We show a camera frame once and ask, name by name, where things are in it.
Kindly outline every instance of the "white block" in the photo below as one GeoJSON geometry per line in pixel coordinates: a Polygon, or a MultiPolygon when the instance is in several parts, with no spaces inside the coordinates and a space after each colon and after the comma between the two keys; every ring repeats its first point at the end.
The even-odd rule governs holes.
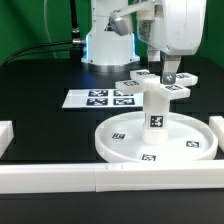
{"type": "Polygon", "coordinates": [[[124,94],[142,93],[147,90],[147,85],[143,80],[127,80],[116,82],[116,88],[121,90],[124,94]]]}
{"type": "Polygon", "coordinates": [[[176,74],[176,84],[181,86],[193,86],[198,82],[198,77],[190,73],[178,73],[176,74]]]}
{"type": "Polygon", "coordinates": [[[11,121],[0,121],[0,158],[8,147],[9,143],[12,141],[13,128],[11,121]]]}
{"type": "Polygon", "coordinates": [[[222,116],[212,116],[209,118],[209,127],[215,133],[219,141],[219,147],[224,152],[224,119],[222,116]]]}
{"type": "Polygon", "coordinates": [[[0,193],[95,191],[95,169],[105,165],[0,166],[0,193]]]}
{"type": "Polygon", "coordinates": [[[132,80],[141,80],[141,79],[150,78],[152,74],[150,74],[149,70],[142,69],[142,70],[131,71],[130,76],[132,80]]]}
{"type": "Polygon", "coordinates": [[[188,88],[175,84],[172,86],[161,85],[160,93],[168,100],[175,100],[189,97],[191,91],[188,88]]]}

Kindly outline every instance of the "green wall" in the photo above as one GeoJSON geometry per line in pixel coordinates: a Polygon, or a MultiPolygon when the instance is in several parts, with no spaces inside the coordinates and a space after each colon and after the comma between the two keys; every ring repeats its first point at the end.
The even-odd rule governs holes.
{"type": "MultiPolygon", "coordinates": [[[[90,0],[76,0],[82,37],[91,28],[90,0]]],[[[44,0],[0,1],[0,63],[11,53],[30,45],[48,42],[44,28],[44,0]]],[[[224,67],[224,1],[207,0],[202,44],[197,55],[208,57],[224,67]]],[[[48,0],[48,27],[52,41],[70,40],[69,0],[48,0]]],[[[145,44],[136,40],[136,53],[145,56],[145,44]]],[[[67,53],[57,53],[59,58],[67,53]]],[[[53,58],[53,54],[38,55],[53,58]]]]}

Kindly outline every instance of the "cable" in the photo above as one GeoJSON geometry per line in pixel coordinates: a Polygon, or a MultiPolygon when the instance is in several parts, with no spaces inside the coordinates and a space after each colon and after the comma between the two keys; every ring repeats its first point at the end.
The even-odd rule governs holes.
{"type": "Polygon", "coordinates": [[[15,56],[18,56],[26,51],[30,51],[30,50],[34,50],[34,49],[39,49],[39,48],[43,48],[43,47],[52,47],[52,46],[61,46],[61,45],[69,45],[72,44],[72,41],[60,41],[60,42],[52,42],[52,43],[44,43],[44,44],[40,44],[40,45],[34,45],[34,46],[30,46],[30,47],[26,47],[23,48],[13,54],[11,54],[2,64],[1,64],[1,68],[4,67],[6,64],[8,64],[8,61],[11,60],[11,58],[14,58],[15,56]]]}
{"type": "Polygon", "coordinates": [[[70,13],[72,22],[72,38],[80,38],[75,0],[70,0],[70,13]]]}
{"type": "MultiPolygon", "coordinates": [[[[48,0],[44,0],[44,27],[45,27],[45,32],[48,38],[48,41],[51,43],[51,37],[50,37],[50,33],[49,33],[49,29],[48,29],[48,21],[47,21],[47,3],[48,0]]],[[[57,55],[55,52],[53,52],[53,56],[55,59],[57,59],[57,55]]]]}
{"type": "Polygon", "coordinates": [[[24,57],[24,56],[30,56],[30,55],[34,55],[34,54],[45,54],[45,53],[52,53],[52,52],[65,52],[65,51],[70,51],[73,48],[67,48],[67,49],[58,49],[58,50],[48,50],[48,51],[37,51],[37,52],[31,52],[31,53],[25,53],[25,54],[19,54],[17,56],[12,57],[10,60],[7,61],[7,63],[5,63],[5,66],[11,62],[12,60],[15,60],[17,58],[20,57],[24,57]]]}

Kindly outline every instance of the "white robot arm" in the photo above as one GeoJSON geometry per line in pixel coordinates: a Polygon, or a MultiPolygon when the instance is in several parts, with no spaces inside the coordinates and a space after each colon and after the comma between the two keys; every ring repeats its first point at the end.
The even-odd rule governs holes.
{"type": "Polygon", "coordinates": [[[206,0],[146,0],[111,13],[119,35],[131,33],[137,12],[138,38],[165,53],[163,84],[174,84],[180,55],[196,53],[202,38],[206,0]]]}

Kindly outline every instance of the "white plastic part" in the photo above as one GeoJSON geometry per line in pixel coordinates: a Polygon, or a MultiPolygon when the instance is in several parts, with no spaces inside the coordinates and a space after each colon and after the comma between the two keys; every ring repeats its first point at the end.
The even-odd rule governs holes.
{"type": "Polygon", "coordinates": [[[224,152],[224,119],[222,116],[212,116],[209,119],[209,127],[216,134],[219,147],[224,152]]]}
{"type": "Polygon", "coordinates": [[[159,145],[142,141],[144,122],[144,112],[132,112],[101,123],[95,132],[99,155],[111,163],[209,160],[216,155],[217,137],[199,120],[169,113],[168,141],[159,145]]]}
{"type": "Polygon", "coordinates": [[[87,54],[83,63],[96,66],[123,66],[139,61],[135,55],[134,35],[119,36],[111,30],[109,16],[128,0],[91,0],[92,28],[87,35],[87,54]]]}
{"type": "Polygon", "coordinates": [[[14,137],[12,122],[0,121],[0,158],[14,137]]]}
{"type": "Polygon", "coordinates": [[[198,82],[198,77],[190,73],[177,73],[176,84],[181,86],[194,86],[198,82]]]}
{"type": "Polygon", "coordinates": [[[0,194],[223,188],[223,161],[4,165],[0,194]]]}
{"type": "Polygon", "coordinates": [[[137,11],[140,40],[169,55],[192,55],[201,42],[205,10],[206,0],[149,0],[112,15],[137,11]]]}
{"type": "MultiPolygon", "coordinates": [[[[169,55],[192,55],[197,51],[204,26],[206,0],[161,0],[161,12],[150,22],[147,43],[169,55]]],[[[139,38],[143,26],[139,22],[139,38]]]]}

